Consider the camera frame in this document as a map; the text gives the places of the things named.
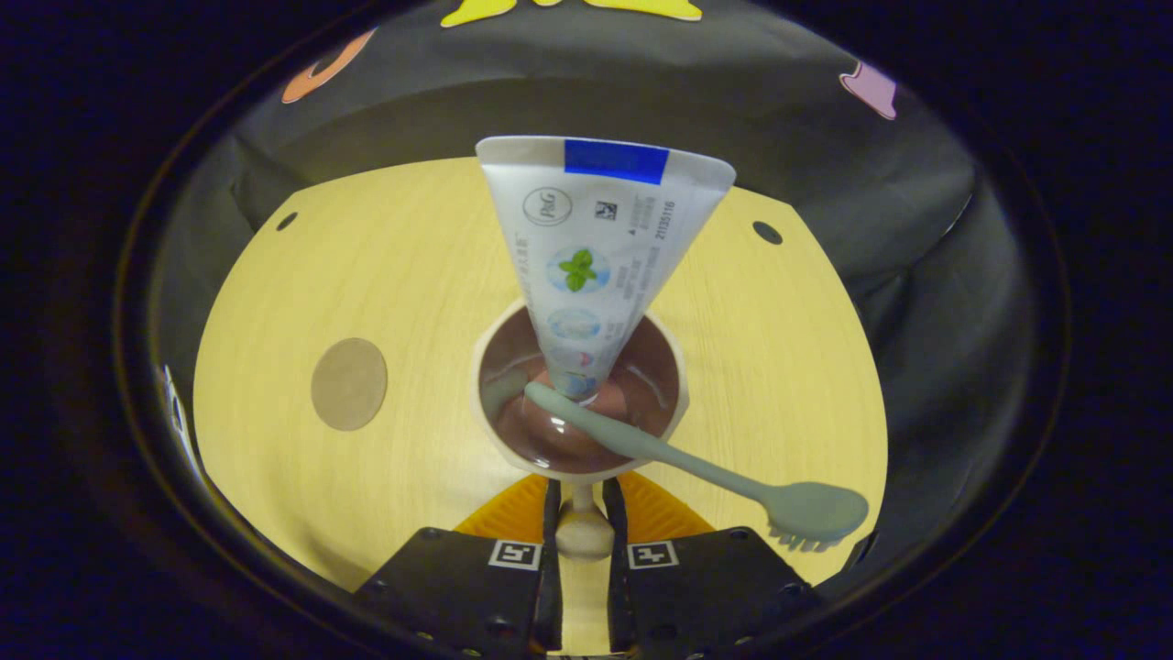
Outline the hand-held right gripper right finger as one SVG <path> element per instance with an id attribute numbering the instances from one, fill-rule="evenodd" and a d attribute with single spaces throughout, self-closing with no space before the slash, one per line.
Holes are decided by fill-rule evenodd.
<path id="1" fill-rule="evenodd" d="M 605 481 L 608 635 L 625 656 L 755 656 L 822 600 L 767 538 L 716 529 L 640 475 Z"/>

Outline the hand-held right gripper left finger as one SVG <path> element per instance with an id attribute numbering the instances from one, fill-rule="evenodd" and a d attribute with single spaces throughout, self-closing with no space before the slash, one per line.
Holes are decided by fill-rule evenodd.
<path id="1" fill-rule="evenodd" d="M 423 526 L 355 604 L 436 656 L 545 656 L 562 646 L 556 479 L 529 475 L 455 529 Z"/>

